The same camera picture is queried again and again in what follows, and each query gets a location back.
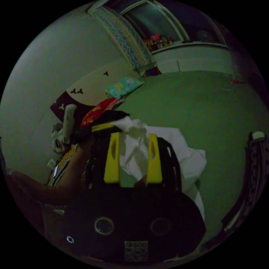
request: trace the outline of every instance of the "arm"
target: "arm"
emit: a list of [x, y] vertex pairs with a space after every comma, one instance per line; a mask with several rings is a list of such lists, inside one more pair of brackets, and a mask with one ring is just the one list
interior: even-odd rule
[[24, 187], [37, 201], [52, 205], [66, 205], [79, 193], [80, 180], [87, 160], [91, 157], [93, 143], [94, 140], [91, 137], [84, 145], [78, 147], [57, 186], [43, 185], [17, 171], [13, 174], [18, 184]]

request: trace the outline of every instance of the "yellow garment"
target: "yellow garment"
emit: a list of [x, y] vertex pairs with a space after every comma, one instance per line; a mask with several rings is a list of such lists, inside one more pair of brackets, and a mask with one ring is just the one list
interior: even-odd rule
[[[66, 161], [66, 159], [68, 157], [70, 157], [71, 155], [73, 155], [75, 153], [75, 151], [76, 151], [76, 145], [71, 145], [70, 150], [63, 156], [62, 160], [59, 162], [57, 169], [60, 169], [61, 166], [63, 165], [63, 163]], [[54, 176], [54, 171], [55, 171], [55, 169], [53, 170], [53, 173], [50, 176], [50, 181], [49, 181], [49, 184], [48, 184], [49, 186], [52, 183], [52, 179], [53, 179], [53, 176]]]

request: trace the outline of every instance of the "bed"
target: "bed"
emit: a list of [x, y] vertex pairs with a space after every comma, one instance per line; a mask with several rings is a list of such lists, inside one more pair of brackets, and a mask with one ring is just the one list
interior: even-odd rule
[[209, 71], [145, 77], [118, 108], [147, 125], [179, 128], [189, 147], [206, 151], [207, 166], [196, 182], [207, 227], [201, 244], [219, 232], [240, 194], [249, 133], [269, 133], [269, 112], [258, 94], [247, 84], [231, 87], [230, 78]]

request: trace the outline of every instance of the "teal pillow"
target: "teal pillow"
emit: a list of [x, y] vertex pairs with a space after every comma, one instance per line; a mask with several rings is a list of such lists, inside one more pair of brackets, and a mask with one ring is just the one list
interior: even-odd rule
[[108, 87], [105, 90], [105, 93], [108, 98], [115, 97], [121, 99], [141, 87], [144, 83], [144, 81], [127, 76], [115, 83], [113, 86]]

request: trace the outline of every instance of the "shelf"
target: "shelf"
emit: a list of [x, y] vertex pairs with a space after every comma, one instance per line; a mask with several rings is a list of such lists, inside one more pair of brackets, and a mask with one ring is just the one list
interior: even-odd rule
[[160, 48], [158, 50], [152, 51], [152, 54], [156, 54], [165, 50], [170, 50], [173, 48], [179, 48], [179, 47], [188, 47], [188, 46], [195, 46], [195, 45], [201, 45], [201, 46], [211, 46], [211, 47], [218, 47], [218, 48], [223, 48], [223, 49], [229, 49], [226, 45], [223, 44], [218, 44], [218, 43], [207, 43], [207, 42], [192, 42], [192, 43], [185, 43], [182, 44], [182, 41], [176, 41], [173, 43], [172, 46], [165, 47], [165, 48]]

